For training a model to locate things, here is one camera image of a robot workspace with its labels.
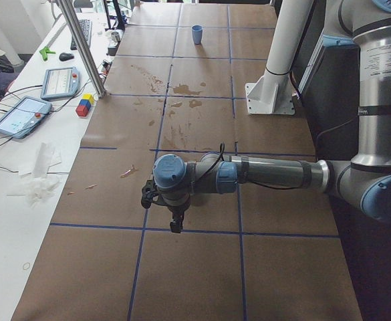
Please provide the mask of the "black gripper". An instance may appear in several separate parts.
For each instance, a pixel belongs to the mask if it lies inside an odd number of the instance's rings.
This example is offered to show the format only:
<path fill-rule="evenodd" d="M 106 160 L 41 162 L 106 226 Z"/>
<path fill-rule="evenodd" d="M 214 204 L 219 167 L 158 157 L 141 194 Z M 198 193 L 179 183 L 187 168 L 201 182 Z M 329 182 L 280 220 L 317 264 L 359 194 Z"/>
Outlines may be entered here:
<path fill-rule="evenodd" d="M 170 230 L 172 233 L 181 233 L 183 229 L 183 217 L 185 211 L 190 207 L 190 196 L 183 195 L 177 199 L 163 196 L 168 209 L 172 212 Z"/>

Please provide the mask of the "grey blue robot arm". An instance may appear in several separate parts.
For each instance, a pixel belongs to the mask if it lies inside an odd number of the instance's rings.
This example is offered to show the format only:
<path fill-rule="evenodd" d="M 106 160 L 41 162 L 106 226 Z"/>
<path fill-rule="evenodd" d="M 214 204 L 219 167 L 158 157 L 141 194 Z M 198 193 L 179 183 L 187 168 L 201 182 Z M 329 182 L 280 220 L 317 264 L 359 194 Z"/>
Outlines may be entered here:
<path fill-rule="evenodd" d="M 141 204 L 172 213 L 180 233 L 195 194 L 232 193 L 252 183 L 276 190 L 314 188 L 391 223 L 391 1 L 328 1 L 323 44 L 360 50 L 358 152 L 349 161 L 278 160 L 208 153 L 198 162 L 166 154 L 153 165 Z"/>

